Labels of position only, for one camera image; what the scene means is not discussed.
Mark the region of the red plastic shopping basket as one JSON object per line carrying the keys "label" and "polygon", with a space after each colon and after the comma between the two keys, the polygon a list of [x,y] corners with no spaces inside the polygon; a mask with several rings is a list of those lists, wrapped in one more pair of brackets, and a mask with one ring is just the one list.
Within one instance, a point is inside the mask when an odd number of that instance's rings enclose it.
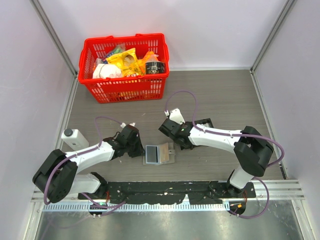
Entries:
{"label": "red plastic shopping basket", "polygon": [[[127,49],[135,48],[139,59],[148,51],[154,52],[159,61],[164,63],[165,72],[123,78],[93,78],[96,59],[102,58],[119,44],[125,44]],[[161,99],[170,74],[169,59],[169,49],[163,33],[88,38],[84,41],[79,58],[78,82],[101,104]]]}

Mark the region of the black labelled bottle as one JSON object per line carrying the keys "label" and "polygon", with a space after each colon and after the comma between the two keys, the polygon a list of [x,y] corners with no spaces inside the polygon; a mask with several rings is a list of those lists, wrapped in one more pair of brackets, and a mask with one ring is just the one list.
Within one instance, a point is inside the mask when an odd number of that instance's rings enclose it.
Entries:
{"label": "black labelled bottle", "polygon": [[164,74],[166,72],[166,66],[164,62],[161,61],[149,61],[145,63],[145,74]]}

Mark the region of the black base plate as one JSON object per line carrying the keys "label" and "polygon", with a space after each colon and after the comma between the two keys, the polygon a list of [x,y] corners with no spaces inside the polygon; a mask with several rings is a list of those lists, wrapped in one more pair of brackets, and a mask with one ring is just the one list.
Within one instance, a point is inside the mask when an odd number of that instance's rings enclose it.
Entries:
{"label": "black base plate", "polygon": [[237,191],[224,181],[136,181],[108,182],[100,197],[112,204],[181,204],[185,197],[191,205],[220,204],[223,199],[255,198],[254,184],[248,182]]}

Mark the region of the white device with grey button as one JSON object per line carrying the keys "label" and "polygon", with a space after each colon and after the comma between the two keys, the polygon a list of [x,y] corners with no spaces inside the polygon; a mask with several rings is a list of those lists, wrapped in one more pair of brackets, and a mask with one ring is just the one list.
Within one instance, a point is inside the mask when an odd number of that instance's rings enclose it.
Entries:
{"label": "white device with grey button", "polygon": [[61,134],[61,139],[74,151],[79,151],[89,147],[88,140],[78,129],[65,129]]}

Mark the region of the gold credit card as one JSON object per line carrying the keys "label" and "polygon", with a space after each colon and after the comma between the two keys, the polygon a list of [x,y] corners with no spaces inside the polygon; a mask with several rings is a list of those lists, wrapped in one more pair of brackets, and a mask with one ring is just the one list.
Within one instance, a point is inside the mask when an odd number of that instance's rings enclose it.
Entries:
{"label": "gold credit card", "polygon": [[169,145],[164,143],[159,146],[159,162],[164,163],[169,161]]}

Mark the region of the black card box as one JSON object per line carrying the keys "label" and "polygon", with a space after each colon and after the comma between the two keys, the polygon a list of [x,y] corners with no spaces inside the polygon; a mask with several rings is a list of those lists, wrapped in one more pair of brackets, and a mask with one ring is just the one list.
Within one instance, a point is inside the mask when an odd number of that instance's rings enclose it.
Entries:
{"label": "black card box", "polygon": [[212,120],[210,118],[196,120],[194,123],[196,125],[201,125],[206,128],[214,128],[214,125],[213,125]]}

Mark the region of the white crumpled plastic bag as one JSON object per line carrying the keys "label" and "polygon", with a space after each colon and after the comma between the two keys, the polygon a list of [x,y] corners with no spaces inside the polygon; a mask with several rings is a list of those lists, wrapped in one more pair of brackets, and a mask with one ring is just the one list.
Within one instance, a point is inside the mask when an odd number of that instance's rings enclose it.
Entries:
{"label": "white crumpled plastic bag", "polygon": [[96,66],[92,78],[93,79],[114,79],[122,78],[123,74],[120,68],[114,64],[103,64],[100,63]]}

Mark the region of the yellow snack bag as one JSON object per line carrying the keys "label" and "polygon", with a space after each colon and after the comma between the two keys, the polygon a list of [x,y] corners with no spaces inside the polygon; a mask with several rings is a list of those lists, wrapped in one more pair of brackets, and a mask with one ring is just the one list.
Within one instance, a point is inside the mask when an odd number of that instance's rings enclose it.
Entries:
{"label": "yellow snack bag", "polygon": [[106,59],[108,64],[117,66],[123,77],[142,76],[138,58],[136,56],[136,48],[113,54]]}

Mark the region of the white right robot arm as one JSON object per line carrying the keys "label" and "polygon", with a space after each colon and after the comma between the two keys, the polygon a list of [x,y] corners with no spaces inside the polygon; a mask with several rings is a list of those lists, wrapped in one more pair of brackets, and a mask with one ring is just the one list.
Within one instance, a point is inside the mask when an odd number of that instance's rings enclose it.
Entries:
{"label": "white right robot arm", "polygon": [[[181,150],[206,146],[234,154],[239,167],[232,171],[225,186],[226,193],[233,198],[243,193],[252,178],[264,175],[274,152],[267,140],[255,137],[260,133],[251,126],[246,126],[244,130],[222,130],[206,127],[200,122],[196,125],[190,121],[179,124],[167,118],[158,130],[179,145]],[[242,134],[255,136],[245,137]]]}

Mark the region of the orange snack packet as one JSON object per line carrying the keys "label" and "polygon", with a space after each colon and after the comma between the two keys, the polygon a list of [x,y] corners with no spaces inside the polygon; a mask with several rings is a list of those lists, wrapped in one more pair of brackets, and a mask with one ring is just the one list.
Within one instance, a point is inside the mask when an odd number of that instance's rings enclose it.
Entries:
{"label": "orange snack packet", "polygon": [[139,59],[138,66],[141,70],[142,75],[146,74],[146,63],[149,62],[158,62],[158,55],[155,54],[153,51],[148,51],[142,59]]}

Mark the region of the grey leather card holder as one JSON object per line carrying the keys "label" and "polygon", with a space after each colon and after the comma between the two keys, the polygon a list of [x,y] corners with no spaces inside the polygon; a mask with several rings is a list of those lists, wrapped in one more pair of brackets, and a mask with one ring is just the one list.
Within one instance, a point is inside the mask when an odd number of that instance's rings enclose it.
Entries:
{"label": "grey leather card holder", "polygon": [[159,153],[159,147],[160,145],[155,145],[158,148],[158,163],[157,164],[146,164],[146,153],[142,158],[142,164],[143,165],[150,165],[150,166],[156,166],[156,165],[165,165],[165,164],[173,164],[175,162],[175,156],[176,156],[176,151],[174,149],[174,144],[172,142],[166,142],[168,143],[168,149],[169,149],[169,161],[160,163],[160,153]]}

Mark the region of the green blue snack packet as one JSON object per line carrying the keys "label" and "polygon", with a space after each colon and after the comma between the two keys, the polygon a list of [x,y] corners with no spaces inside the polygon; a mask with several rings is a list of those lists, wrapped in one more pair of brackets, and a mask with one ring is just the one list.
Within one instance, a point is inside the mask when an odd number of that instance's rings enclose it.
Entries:
{"label": "green blue snack packet", "polygon": [[107,63],[108,63],[107,58],[109,58],[109,57],[112,56],[112,55],[122,53],[122,52],[124,52],[125,50],[126,50],[126,45],[125,45],[124,43],[118,44],[113,50],[109,51],[109,52],[101,59],[101,61],[102,61],[104,64],[107,64]]}

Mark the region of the black VIP credit card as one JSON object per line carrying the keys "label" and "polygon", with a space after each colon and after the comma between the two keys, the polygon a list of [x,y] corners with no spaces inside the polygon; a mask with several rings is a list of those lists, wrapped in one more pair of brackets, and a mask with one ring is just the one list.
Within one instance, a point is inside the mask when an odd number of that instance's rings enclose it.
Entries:
{"label": "black VIP credit card", "polygon": [[147,145],[145,149],[146,164],[158,164],[158,147],[155,145]]}

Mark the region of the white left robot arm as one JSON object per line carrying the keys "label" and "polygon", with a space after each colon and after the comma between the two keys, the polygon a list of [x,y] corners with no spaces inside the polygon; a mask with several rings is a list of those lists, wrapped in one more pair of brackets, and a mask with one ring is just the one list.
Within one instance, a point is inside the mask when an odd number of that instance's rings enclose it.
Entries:
{"label": "white left robot arm", "polygon": [[145,154],[140,132],[132,124],[124,126],[116,136],[104,138],[80,151],[53,150],[34,174],[32,182],[44,194],[47,205],[58,203],[69,194],[77,194],[80,199],[103,199],[108,192],[107,181],[96,172],[81,174],[81,171],[124,154],[131,158]]}

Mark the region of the stack of white cards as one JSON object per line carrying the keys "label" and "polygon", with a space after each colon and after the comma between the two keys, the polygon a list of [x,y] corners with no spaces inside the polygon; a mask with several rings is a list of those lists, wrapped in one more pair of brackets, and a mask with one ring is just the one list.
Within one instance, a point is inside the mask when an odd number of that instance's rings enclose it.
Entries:
{"label": "stack of white cards", "polygon": [[212,124],[209,121],[201,121],[199,122],[200,125],[207,127],[207,128],[211,128]]}

